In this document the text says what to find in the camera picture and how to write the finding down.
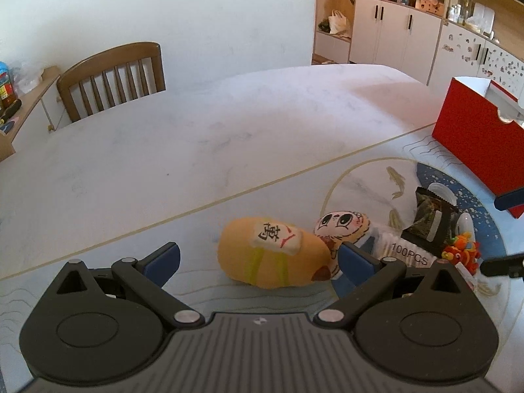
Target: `blue gripper pad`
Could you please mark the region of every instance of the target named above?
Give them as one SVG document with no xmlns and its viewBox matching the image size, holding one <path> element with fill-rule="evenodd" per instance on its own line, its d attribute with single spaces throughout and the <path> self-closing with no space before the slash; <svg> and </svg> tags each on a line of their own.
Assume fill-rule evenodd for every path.
<svg viewBox="0 0 524 393">
<path fill-rule="evenodd" d="M 180 248 L 174 242 L 168 242 L 136 264 L 138 271 L 159 287 L 163 287 L 179 267 Z"/>
<path fill-rule="evenodd" d="M 378 272 L 380 262 L 355 245 L 343 243 L 339 248 L 339 267 L 342 273 L 358 287 Z"/>
</svg>

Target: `white bowl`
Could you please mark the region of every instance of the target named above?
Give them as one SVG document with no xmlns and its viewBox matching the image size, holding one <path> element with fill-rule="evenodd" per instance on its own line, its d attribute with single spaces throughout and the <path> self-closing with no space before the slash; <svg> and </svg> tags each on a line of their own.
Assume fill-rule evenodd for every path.
<svg viewBox="0 0 524 393">
<path fill-rule="evenodd" d="M 432 183 L 429 185 L 428 190 L 432 191 L 437 196 L 445 199 L 451 205 L 457 205 L 457 197 L 447 186 L 444 186 L 442 183 Z"/>
</svg>

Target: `cartoon face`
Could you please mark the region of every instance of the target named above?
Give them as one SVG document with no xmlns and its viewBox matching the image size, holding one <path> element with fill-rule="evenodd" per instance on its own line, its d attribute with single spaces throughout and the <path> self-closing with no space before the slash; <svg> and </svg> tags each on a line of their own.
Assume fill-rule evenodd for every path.
<svg viewBox="0 0 524 393">
<path fill-rule="evenodd" d="M 339 211 L 329 213 L 317 221 L 313 231 L 316 236 L 326 243 L 331 251 L 333 264 L 331 267 L 332 278 L 339 273 L 337 254 L 342 242 L 357 242 L 369 230 L 369 219 L 365 214 L 352 211 Z"/>
</svg>

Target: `plastic bag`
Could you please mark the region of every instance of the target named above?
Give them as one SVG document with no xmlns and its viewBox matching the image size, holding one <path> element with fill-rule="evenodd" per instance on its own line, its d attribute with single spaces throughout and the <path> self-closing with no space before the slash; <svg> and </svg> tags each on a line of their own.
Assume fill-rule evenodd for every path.
<svg viewBox="0 0 524 393">
<path fill-rule="evenodd" d="M 339 34 L 347 30 L 347 18 L 339 10 L 333 10 L 329 16 L 329 28 L 331 34 Z"/>
<path fill-rule="evenodd" d="M 21 62 L 11 65 L 11 79 L 18 97 L 29 93 L 42 81 L 44 69 L 41 64 Z"/>
</svg>

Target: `cabinet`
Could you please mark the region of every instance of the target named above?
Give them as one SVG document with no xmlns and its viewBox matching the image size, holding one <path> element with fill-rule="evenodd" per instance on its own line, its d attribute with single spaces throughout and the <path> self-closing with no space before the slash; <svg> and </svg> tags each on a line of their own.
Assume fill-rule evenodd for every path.
<svg viewBox="0 0 524 393">
<path fill-rule="evenodd" d="M 411 78 L 427 84 L 437 41 L 439 40 L 440 18 L 410 10 L 408 40 L 400 70 Z"/>
<path fill-rule="evenodd" d="M 441 19 L 383 0 L 355 4 L 349 60 L 390 66 L 426 84 Z"/>
<path fill-rule="evenodd" d="M 371 64 L 375 61 L 381 27 L 379 12 L 382 5 L 383 2 L 379 0 L 355 1 L 355 20 L 349 54 L 351 62 Z"/>
<path fill-rule="evenodd" d="M 381 33 L 378 37 L 374 63 L 400 70 L 408 39 L 409 8 L 382 3 L 378 19 Z"/>
<path fill-rule="evenodd" d="M 486 40 L 453 23 L 442 25 L 429 86 L 445 98 L 451 78 L 477 76 Z"/>
<path fill-rule="evenodd" d="M 524 87 L 524 64 L 512 54 L 487 41 L 477 76 L 495 81 L 518 98 Z"/>
<path fill-rule="evenodd" d="M 347 63 L 349 58 L 349 39 L 335 37 L 325 32 L 315 36 L 315 54 L 337 63 Z"/>
</svg>

